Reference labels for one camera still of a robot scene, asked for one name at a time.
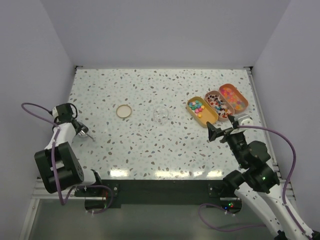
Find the yellow tray of star candies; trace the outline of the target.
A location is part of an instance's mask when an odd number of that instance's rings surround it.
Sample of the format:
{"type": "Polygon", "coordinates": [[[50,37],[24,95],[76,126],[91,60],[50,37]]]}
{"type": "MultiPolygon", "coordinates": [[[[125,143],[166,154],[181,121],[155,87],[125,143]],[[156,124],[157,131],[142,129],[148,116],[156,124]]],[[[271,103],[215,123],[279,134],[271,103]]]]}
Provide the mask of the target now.
{"type": "Polygon", "coordinates": [[[218,114],[202,97],[194,96],[186,105],[187,111],[201,127],[206,128],[207,122],[213,125],[218,121],[218,114]]]}

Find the clear glass jar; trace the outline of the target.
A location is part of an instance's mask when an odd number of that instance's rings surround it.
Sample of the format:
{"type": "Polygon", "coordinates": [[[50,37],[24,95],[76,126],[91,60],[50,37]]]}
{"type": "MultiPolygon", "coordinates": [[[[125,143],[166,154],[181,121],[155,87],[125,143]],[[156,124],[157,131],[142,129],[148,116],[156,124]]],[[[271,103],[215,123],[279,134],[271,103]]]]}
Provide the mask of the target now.
{"type": "Polygon", "coordinates": [[[169,119],[169,111],[164,106],[157,106],[153,110],[153,120],[163,126],[169,119]]]}

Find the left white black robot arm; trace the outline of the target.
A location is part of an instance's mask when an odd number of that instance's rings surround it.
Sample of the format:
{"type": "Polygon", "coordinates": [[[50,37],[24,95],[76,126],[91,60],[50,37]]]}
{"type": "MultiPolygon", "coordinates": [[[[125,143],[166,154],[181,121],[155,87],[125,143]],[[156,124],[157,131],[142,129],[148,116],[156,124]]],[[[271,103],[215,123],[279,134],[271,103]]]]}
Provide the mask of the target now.
{"type": "Polygon", "coordinates": [[[53,136],[49,144],[34,155],[45,189],[56,193],[56,179],[63,191],[72,186],[86,186],[92,196],[99,196],[104,190],[99,173],[84,169],[72,149],[76,136],[89,137],[89,128],[77,120],[78,109],[72,103],[64,103],[52,109],[53,136]]]}

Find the metal scoop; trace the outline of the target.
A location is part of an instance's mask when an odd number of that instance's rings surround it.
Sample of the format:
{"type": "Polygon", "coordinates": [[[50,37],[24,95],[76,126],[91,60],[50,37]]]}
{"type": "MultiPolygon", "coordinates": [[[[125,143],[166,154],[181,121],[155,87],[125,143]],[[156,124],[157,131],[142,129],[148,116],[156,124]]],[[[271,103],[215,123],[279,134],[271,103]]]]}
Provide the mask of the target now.
{"type": "Polygon", "coordinates": [[[89,138],[93,142],[96,141],[96,139],[90,134],[90,131],[87,127],[83,127],[77,135],[81,138],[89,138]]]}

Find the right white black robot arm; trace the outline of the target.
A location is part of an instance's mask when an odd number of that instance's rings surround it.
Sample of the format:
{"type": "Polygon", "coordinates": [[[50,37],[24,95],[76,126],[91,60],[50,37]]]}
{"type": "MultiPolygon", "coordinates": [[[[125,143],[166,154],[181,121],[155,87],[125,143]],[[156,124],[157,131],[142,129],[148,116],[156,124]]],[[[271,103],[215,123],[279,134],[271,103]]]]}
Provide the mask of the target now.
{"type": "Polygon", "coordinates": [[[268,165],[271,159],[265,143],[248,143],[244,132],[254,129],[247,114],[228,116],[231,127],[216,128],[207,122],[208,140],[220,138],[227,143],[243,172],[234,170],[223,178],[223,192],[237,196],[260,218],[276,240],[318,240],[320,233],[312,230],[299,216],[286,195],[287,184],[281,185],[277,173],[268,165]]]}

